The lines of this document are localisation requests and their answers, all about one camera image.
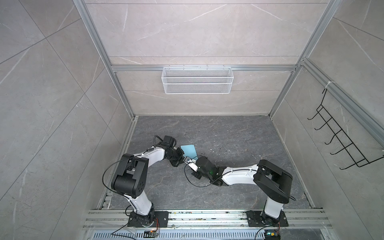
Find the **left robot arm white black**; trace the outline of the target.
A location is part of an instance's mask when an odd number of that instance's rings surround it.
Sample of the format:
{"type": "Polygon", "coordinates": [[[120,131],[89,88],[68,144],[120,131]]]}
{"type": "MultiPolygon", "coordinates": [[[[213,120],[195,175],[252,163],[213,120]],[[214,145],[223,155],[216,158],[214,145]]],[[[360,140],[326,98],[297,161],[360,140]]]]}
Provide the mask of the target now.
{"type": "Polygon", "coordinates": [[[124,154],[118,163],[111,188],[129,200],[136,214],[147,217],[153,208],[145,193],[148,168],[162,160],[169,160],[172,166],[177,167],[184,159],[181,148],[152,147],[139,154],[124,154]]]}

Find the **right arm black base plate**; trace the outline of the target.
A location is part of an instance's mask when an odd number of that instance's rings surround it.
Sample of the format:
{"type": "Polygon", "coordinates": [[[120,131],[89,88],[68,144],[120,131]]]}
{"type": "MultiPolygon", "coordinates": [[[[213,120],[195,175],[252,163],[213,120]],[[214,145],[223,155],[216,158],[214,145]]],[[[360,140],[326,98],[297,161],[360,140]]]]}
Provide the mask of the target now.
{"type": "Polygon", "coordinates": [[[288,227],[289,223],[284,211],[280,211],[277,219],[268,216],[264,211],[246,211],[249,227],[288,227]]]}

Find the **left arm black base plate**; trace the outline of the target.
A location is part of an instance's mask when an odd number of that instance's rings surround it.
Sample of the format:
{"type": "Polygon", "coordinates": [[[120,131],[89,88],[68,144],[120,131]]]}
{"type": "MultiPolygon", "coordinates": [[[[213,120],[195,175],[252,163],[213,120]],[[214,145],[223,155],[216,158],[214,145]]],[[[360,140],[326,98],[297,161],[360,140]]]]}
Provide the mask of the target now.
{"type": "Polygon", "coordinates": [[[167,211],[154,211],[150,212],[147,216],[136,214],[135,212],[130,213],[128,227],[160,227],[166,228],[169,221],[169,212],[167,211]]]}

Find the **light blue paper sheet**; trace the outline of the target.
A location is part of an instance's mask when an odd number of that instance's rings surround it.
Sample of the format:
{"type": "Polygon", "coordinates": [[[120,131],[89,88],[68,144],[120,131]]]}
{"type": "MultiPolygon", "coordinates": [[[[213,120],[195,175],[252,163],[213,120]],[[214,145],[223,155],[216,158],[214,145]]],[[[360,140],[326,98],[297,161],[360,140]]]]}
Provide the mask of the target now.
{"type": "Polygon", "coordinates": [[[193,160],[197,159],[198,155],[194,145],[183,145],[181,146],[181,149],[184,152],[183,154],[184,158],[191,158],[193,160]]]}

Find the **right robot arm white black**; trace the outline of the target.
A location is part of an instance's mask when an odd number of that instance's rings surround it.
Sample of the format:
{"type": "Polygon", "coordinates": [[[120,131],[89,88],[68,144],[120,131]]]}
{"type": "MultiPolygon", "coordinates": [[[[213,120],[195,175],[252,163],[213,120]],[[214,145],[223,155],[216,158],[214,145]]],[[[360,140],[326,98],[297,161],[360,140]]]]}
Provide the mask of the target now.
{"type": "Polygon", "coordinates": [[[262,218],[276,222],[283,214],[283,206],[291,199],[293,176],[268,160],[260,160],[249,167],[217,167],[205,156],[190,158],[184,162],[192,169],[192,175],[209,180],[209,185],[256,185],[268,197],[262,218]]]}

